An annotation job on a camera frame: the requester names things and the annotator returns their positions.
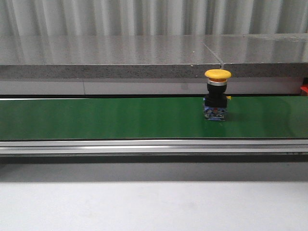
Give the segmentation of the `green conveyor belt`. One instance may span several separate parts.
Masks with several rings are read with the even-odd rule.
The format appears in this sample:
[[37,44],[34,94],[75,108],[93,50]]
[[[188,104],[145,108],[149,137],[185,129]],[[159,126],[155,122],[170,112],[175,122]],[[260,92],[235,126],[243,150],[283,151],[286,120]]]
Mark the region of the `green conveyor belt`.
[[233,97],[225,121],[206,120],[201,97],[0,102],[3,141],[307,136],[306,97]]

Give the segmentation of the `red plastic part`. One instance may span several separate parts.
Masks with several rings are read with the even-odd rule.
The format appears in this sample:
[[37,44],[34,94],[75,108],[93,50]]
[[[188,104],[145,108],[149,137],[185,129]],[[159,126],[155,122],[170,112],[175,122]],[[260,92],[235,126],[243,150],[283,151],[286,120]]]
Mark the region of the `red plastic part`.
[[300,87],[300,96],[308,96],[308,78],[303,79],[303,83]]

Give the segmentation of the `aluminium conveyor side rail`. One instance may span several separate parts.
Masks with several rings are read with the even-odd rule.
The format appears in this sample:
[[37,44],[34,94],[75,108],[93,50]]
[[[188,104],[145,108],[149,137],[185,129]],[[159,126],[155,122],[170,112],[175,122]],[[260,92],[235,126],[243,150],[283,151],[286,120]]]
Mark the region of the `aluminium conveyor side rail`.
[[306,139],[2,141],[1,157],[307,154]]

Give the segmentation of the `yellow mushroom push button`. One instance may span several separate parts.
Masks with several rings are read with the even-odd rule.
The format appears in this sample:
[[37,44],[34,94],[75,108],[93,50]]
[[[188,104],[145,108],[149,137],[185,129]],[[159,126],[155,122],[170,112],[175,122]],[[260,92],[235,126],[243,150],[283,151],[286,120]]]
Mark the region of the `yellow mushroom push button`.
[[224,69],[210,69],[205,72],[208,94],[204,97],[204,117],[210,121],[224,121],[228,98],[225,95],[227,80],[231,72]]

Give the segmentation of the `grey stone slab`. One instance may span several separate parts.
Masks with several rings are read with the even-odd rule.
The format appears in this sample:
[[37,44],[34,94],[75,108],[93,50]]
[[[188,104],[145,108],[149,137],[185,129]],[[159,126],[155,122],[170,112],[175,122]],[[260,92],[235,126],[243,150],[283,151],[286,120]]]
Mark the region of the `grey stone slab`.
[[2,36],[2,79],[307,77],[307,34]]

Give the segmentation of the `white curtain backdrop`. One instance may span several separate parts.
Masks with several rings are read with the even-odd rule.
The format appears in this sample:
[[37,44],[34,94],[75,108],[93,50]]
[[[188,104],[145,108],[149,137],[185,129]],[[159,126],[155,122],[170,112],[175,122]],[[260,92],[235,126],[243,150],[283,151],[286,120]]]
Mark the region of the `white curtain backdrop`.
[[307,33],[305,0],[3,0],[3,36]]

